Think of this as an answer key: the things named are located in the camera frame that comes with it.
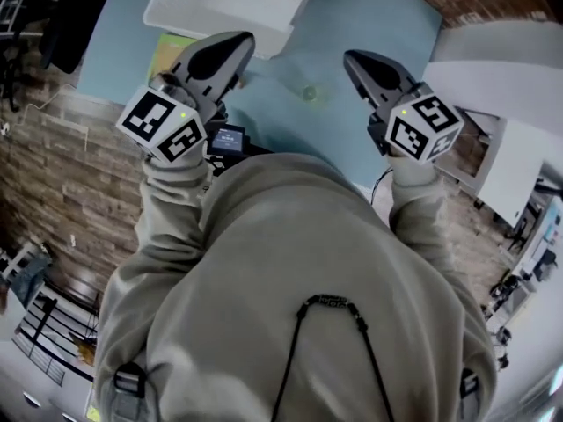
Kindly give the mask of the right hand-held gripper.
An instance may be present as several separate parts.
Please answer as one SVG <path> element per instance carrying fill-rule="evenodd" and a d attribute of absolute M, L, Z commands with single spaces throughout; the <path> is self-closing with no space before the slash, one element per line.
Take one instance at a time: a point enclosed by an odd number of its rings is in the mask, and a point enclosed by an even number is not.
<path fill-rule="evenodd" d="M 343 65 L 360 98 L 372 108 L 368 133 L 381 154 L 394 148 L 419 164 L 448 152 L 464 121 L 424 82 L 387 56 L 352 49 Z"/>

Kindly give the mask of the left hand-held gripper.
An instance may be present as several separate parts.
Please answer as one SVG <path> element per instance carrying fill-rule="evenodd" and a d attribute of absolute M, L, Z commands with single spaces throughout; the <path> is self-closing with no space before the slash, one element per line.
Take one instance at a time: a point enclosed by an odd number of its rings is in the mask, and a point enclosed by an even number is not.
<path fill-rule="evenodd" d="M 197 40 L 169 69 L 140 86 L 116 127 L 149 155 L 177 164 L 208 138 L 209 122 L 225 122 L 225 95 L 242 77 L 255 50 L 246 31 Z"/>

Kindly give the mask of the white plastic basket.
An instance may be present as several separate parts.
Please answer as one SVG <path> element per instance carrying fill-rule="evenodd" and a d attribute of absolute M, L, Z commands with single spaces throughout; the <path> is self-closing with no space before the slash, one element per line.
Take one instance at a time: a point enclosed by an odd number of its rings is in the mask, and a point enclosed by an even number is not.
<path fill-rule="evenodd" d="M 149 0 L 143 23 L 191 39 L 233 31 L 254 35 L 254 55 L 280 55 L 309 0 Z"/>

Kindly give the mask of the person's right forearm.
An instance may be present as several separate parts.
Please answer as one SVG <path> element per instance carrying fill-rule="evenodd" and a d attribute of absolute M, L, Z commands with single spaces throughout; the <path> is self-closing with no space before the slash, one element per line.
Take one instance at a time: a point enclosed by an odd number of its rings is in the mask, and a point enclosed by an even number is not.
<path fill-rule="evenodd" d="M 446 196 L 432 164 L 390 156 L 393 206 L 390 227 L 398 239 L 430 265 L 445 270 L 452 264 L 445 227 Z"/>

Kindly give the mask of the person's left forearm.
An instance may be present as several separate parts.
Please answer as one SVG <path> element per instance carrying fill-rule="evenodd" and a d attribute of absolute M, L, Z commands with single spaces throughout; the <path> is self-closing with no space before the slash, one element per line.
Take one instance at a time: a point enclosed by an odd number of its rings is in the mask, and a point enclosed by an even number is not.
<path fill-rule="evenodd" d="M 203 254 L 198 195 L 205 185 L 208 165 L 202 147 L 175 164 L 148 156 L 142 168 L 143 211 L 135 227 L 138 249 L 127 264 L 139 273 L 187 273 Z"/>

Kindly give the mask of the green and yellow book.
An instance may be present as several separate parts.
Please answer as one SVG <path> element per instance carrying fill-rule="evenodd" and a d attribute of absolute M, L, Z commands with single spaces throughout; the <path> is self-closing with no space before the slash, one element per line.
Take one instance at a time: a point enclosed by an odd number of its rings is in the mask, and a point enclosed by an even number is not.
<path fill-rule="evenodd" d="M 178 56 L 195 42 L 196 39 L 176 34 L 162 34 L 158 40 L 154 55 L 152 56 L 147 79 L 151 79 L 159 72 L 170 69 L 176 62 Z"/>

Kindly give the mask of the small screen device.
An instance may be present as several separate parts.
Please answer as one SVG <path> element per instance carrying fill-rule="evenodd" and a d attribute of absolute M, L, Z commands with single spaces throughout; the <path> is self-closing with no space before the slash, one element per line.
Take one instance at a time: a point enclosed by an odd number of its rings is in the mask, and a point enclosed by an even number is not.
<path fill-rule="evenodd" d="M 242 127 L 220 127 L 208 139 L 210 156 L 240 156 L 244 153 L 245 130 Z"/>

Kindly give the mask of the white partition panel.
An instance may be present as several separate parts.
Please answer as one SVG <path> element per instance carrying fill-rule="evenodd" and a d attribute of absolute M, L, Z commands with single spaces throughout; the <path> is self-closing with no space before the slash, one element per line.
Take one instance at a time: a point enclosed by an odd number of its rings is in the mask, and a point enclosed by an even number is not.
<path fill-rule="evenodd" d="M 515 227 L 544 162 L 543 132 L 517 120 L 494 124 L 475 178 L 475 197 Z"/>

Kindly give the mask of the black office chair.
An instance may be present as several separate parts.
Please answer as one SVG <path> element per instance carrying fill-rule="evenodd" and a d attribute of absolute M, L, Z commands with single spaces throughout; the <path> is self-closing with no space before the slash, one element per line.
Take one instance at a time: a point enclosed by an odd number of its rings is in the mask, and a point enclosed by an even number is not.
<path fill-rule="evenodd" d="M 106 0 L 58 0 L 40 39 L 41 66 L 71 74 L 81 62 Z"/>

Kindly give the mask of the light blue table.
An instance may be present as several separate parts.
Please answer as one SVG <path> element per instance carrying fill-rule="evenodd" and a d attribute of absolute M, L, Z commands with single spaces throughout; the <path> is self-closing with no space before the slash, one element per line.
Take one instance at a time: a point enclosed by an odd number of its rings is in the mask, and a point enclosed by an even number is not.
<path fill-rule="evenodd" d="M 84 56 L 80 93 L 126 104 L 144 83 L 160 37 L 143 23 L 148 2 L 106 0 Z M 321 157 L 371 188 L 387 163 L 369 138 L 370 109 L 351 84 L 343 55 L 376 52 L 421 78 L 441 22 L 423 0 L 310 0 L 281 54 L 253 59 L 244 86 L 227 95 L 230 123 L 261 147 Z M 300 98 L 306 84 L 322 91 L 318 103 Z"/>

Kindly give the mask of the person's grey hoodie torso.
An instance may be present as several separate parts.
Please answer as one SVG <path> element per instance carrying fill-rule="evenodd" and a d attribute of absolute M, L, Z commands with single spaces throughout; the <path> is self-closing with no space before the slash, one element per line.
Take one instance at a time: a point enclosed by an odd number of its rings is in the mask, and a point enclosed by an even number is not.
<path fill-rule="evenodd" d="M 99 315 L 101 422 L 482 422 L 496 360 L 467 277 L 317 158 L 248 158 L 201 202 L 187 273 L 126 260 Z M 117 392 L 129 362 L 145 398 Z M 465 368 L 479 391 L 462 400 Z"/>

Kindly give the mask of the black metal railing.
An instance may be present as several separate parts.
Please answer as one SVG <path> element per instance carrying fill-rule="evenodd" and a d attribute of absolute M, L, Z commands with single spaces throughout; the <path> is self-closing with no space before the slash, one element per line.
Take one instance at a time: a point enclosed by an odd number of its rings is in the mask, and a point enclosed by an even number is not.
<path fill-rule="evenodd" d="M 63 385 L 67 375 L 92 383 L 99 297 L 83 302 L 54 287 L 43 287 L 19 323 L 13 344 L 58 386 Z"/>

